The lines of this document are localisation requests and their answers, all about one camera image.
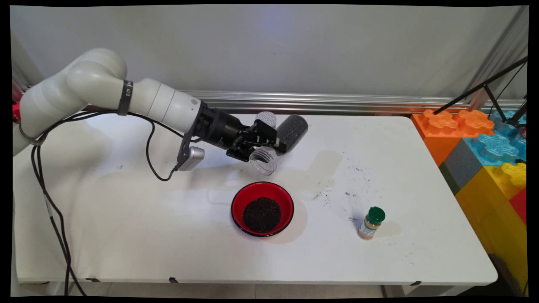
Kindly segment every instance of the floor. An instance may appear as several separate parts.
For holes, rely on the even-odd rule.
[[[38,294],[46,284],[21,284]],[[281,284],[81,283],[87,295],[197,299],[345,299],[382,298],[380,286]],[[80,295],[76,287],[70,295]]]

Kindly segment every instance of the jar label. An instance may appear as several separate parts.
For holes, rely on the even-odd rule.
[[[360,233],[367,237],[367,238],[370,238],[374,235],[374,233],[376,232],[376,229],[370,229],[368,228],[366,225],[365,225],[365,220],[363,220],[363,223],[361,223],[361,226],[360,226]]]

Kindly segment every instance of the red bowl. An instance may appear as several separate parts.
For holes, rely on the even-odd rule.
[[[243,222],[243,211],[245,207],[253,200],[262,197],[273,199],[281,208],[281,221],[279,221],[272,231],[267,233],[252,231]],[[232,200],[230,211],[232,212],[234,223],[245,233],[256,237],[268,237],[278,234],[290,224],[294,216],[294,202],[288,191],[277,184],[271,182],[255,182],[239,190],[234,196],[234,200]]]

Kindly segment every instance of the clear plastic container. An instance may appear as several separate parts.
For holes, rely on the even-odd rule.
[[[259,173],[269,176],[279,168],[283,156],[271,147],[262,146],[249,156],[249,162]]]
[[[286,144],[286,153],[280,153],[271,147],[259,147],[249,156],[251,165],[261,174],[269,176],[274,173],[283,158],[298,144],[308,130],[307,122],[298,115],[290,115],[277,128],[277,137]]]

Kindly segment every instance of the black seeds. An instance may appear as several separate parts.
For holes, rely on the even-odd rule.
[[[254,232],[270,232],[279,221],[281,221],[281,208],[270,198],[258,198],[249,203],[243,211],[243,222]]]

